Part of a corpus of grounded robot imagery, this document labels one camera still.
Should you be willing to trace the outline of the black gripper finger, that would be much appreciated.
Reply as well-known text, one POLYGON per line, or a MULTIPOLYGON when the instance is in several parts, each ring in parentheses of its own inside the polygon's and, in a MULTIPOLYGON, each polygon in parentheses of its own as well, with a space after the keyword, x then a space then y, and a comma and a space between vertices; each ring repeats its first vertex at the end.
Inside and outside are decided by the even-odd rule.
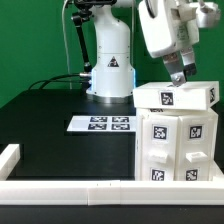
POLYGON ((163 63, 170 75, 174 86, 181 86, 186 82, 183 65, 177 53, 171 53, 163 57, 163 63))
POLYGON ((197 72, 195 54, 192 48, 184 48, 180 51, 186 76, 195 75, 197 72))

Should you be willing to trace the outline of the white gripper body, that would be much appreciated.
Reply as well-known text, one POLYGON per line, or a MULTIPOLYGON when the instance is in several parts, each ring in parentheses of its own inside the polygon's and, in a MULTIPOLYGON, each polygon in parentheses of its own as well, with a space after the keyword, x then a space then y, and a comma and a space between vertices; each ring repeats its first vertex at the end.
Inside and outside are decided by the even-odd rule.
POLYGON ((139 3, 139 18, 147 50, 152 58, 162 57, 199 42, 196 20, 182 21, 179 9, 187 7, 182 1, 151 0, 155 17, 148 12, 146 0, 139 3))

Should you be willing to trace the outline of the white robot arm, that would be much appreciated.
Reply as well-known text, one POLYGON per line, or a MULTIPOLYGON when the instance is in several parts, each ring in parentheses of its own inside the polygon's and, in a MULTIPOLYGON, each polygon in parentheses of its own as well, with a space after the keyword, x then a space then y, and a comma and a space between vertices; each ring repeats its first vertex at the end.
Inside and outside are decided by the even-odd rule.
MULTIPOLYGON (((87 97, 103 103, 126 103, 136 86, 135 69, 130 62, 131 31, 112 14, 122 0, 74 0, 78 11, 72 15, 77 33, 82 24, 94 22, 97 62, 89 62, 81 42, 85 72, 90 75, 87 97)), ((187 0, 142 0, 138 6, 141 27, 151 57, 161 57, 172 83, 180 86, 188 74, 196 72, 190 50, 199 41, 196 6, 187 0)))

